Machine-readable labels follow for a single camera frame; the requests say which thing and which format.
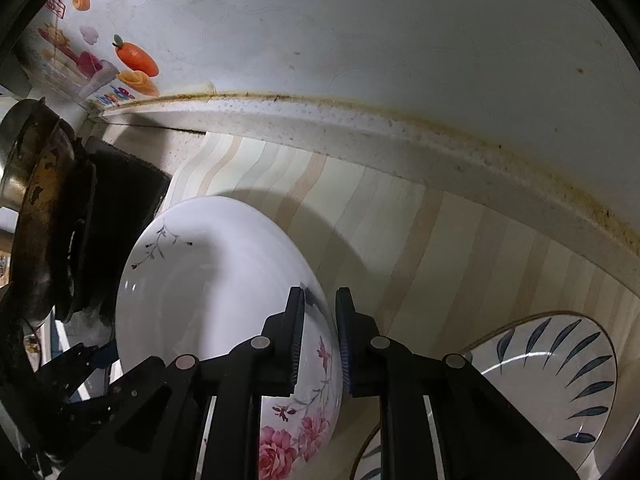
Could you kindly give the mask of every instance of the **kitchen wall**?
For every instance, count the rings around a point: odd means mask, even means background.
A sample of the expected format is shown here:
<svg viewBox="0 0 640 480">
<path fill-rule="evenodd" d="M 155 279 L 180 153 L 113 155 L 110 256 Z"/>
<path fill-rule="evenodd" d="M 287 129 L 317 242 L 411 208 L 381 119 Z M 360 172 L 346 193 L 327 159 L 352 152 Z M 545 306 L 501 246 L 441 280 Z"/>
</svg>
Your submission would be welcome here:
<svg viewBox="0 0 640 480">
<path fill-rule="evenodd" d="M 580 477 L 597 478 L 628 435 L 639 411 L 640 300 L 541 232 L 441 189 L 263 140 L 114 124 L 103 138 L 172 174 L 163 210 L 204 195 L 260 210 L 300 249 L 331 305 L 348 286 L 358 311 L 418 354 L 461 351 L 543 312 L 593 317 L 619 375 L 611 423 Z M 346 480 L 378 421 L 375 400 L 345 396 L 323 458 L 296 478 Z"/>
<path fill-rule="evenodd" d="M 640 228 L 640 77 L 588 0 L 50 0 L 21 53 L 99 108 L 268 92 L 436 121 Z"/>
</svg>

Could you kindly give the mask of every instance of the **stain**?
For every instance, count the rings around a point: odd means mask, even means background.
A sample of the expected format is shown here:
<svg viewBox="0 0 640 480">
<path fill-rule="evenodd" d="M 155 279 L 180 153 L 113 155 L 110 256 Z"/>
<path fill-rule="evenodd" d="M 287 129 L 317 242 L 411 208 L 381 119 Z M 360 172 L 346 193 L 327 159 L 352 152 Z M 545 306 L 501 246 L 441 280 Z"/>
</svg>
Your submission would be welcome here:
<svg viewBox="0 0 640 480">
<path fill-rule="evenodd" d="M 36 200 L 40 197 L 40 194 L 44 191 L 43 188 L 41 188 L 40 186 L 36 186 L 33 189 L 33 193 L 31 194 L 31 199 L 29 200 L 29 202 L 31 203 L 31 205 L 34 205 L 36 203 Z"/>
<path fill-rule="evenodd" d="M 606 215 L 607 208 L 599 203 L 593 196 L 585 191 L 575 187 L 568 181 L 563 180 L 559 176 L 549 175 L 546 176 L 535 162 L 526 159 L 522 154 L 516 155 L 510 152 L 508 149 L 498 150 L 495 144 L 484 142 L 463 130 L 445 126 L 444 124 L 437 123 L 425 119 L 424 117 L 412 116 L 397 110 L 394 108 L 386 108 L 381 106 L 375 106 L 366 104 L 357 100 L 338 100 L 334 96 L 296 96 L 286 94 L 273 94 L 273 93 L 260 93 L 260 92 L 229 92 L 223 94 L 211 94 L 210 92 L 193 93 L 193 94 L 174 94 L 172 96 L 162 96 L 152 99 L 145 99 L 139 102 L 129 102 L 121 105 L 118 108 L 120 113 L 127 112 L 135 113 L 137 107 L 148 106 L 149 104 L 161 104 L 161 103 L 173 103 L 176 101 L 219 101 L 225 100 L 237 100 L 247 98 L 250 100 L 263 100 L 268 101 L 288 101 L 298 104 L 309 103 L 317 107 L 339 107 L 342 110 L 353 110 L 359 114 L 372 114 L 377 116 L 396 117 L 399 121 L 402 121 L 402 131 L 405 131 L 405 125 L 411 125 L 412 128 L 420 128 L 429 130 L 435 136 L 442 136 L 447 139 L 450 146 L 455 149 L 469 150 L 470 146 L 475 146 L 479 155 L 482 157 L 482 161 L 493 160 L 495 167 L 504 168 L 504 173 L 512 176 L 527 175 L 527 179 L 530 179 L 533 175 L 540 175 L 542 181 L 538 184 L 542 189 L 545 189 L 546 193 L 550 196 L 566 196 L 565 202 L 575 207 L 582 215 L 589 220 L 599 225 L 601 229 L 609 233 L 611 236 L 622 242 L 628 247 L 634 254 L 640 256 L 640 235 L 636 233 L 626 222 L 617 218 L 615 214 L 610 213 Z"/>
</svg>

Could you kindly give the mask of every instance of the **screw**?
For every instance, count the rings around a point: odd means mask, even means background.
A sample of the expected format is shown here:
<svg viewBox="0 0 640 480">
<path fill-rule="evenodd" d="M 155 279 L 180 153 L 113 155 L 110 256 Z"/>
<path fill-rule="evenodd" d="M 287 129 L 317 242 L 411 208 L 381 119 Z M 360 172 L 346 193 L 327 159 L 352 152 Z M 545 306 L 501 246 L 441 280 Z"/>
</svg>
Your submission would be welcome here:
<svg viewBox="0 0 640 480">
<path fill-rule="evenodd" d="M 444 362 L 450 368 L 460 369 L 466 364 L 466 359 L 460 354 L 449 354 L 444 358 Z"/>
<path fill-rule="evenodd" d="M 373 348 L 384 350 L 385 348 L 389 348 L 391 341 L 389 341 L 389 339 L 384 337 L 383 335 L 377 335 L 371 338 L 371 341 L 369 343 L 371 346 L 373 346 Z"/>
<path fill-rule="evenodd" d="M 196 364 L 196 359 L 192 355 L 181 355 L 175 360 L 176 368 L 180 370 L 188 370 L 189 368 L 193 368 L 193 365 Z"/>
<path fill-rule="evenodd" d="M 271 344 L 271 340 L 265 335 L 259 335 L 251 339 L 251 346 L 256 350 L 267 348 Z"/>
</svg>

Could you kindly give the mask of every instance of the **metal pot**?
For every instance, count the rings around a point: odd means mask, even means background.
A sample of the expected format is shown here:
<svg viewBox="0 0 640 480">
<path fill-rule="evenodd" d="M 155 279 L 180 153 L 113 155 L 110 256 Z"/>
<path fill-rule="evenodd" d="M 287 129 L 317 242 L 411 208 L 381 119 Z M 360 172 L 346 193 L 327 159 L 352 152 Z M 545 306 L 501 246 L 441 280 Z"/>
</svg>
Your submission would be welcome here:
<svg viewBox="0 0 640 480">
<path fill-rule="evenodd" d="M 20 211 L 31 172 L 59 120 L 44 99 L 24 99 L 6 113 L 0 123 L 0 206 Z"/>
<path fill-rule="evenodd" d="M 53 306 L 63 308 L 71 300 L 66 260 L 72 227 L 67 233 L 59 218 L 64 185 L 76 166 L 73 137 L 65 121 L 53 127 L 25 186 L 15 227 L 11 287 L 2 303 L 11 310 L 4 314 L 32 328 L 46 319 Z"/>
</svg>

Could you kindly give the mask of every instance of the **bowl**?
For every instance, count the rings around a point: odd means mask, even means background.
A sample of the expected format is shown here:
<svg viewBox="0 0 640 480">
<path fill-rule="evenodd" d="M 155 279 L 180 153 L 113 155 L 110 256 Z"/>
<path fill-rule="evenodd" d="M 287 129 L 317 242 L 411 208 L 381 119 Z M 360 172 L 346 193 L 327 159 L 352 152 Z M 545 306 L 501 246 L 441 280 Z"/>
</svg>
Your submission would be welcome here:
<svg viewBox="0 0 640 480">
<path fill-rule="evenodd" d="M 287 235 L 251 206 L 218 196 L 185 200 L 157 216 L 127 260 L 116 302 L 124 372 L 149 356 L 227 354 L 305 289 L 298 383 L 263 397 L 260 478 L 282 480 L 331 437 L 342 394 L 335 325 L 308 263 Z"/>
</svg>

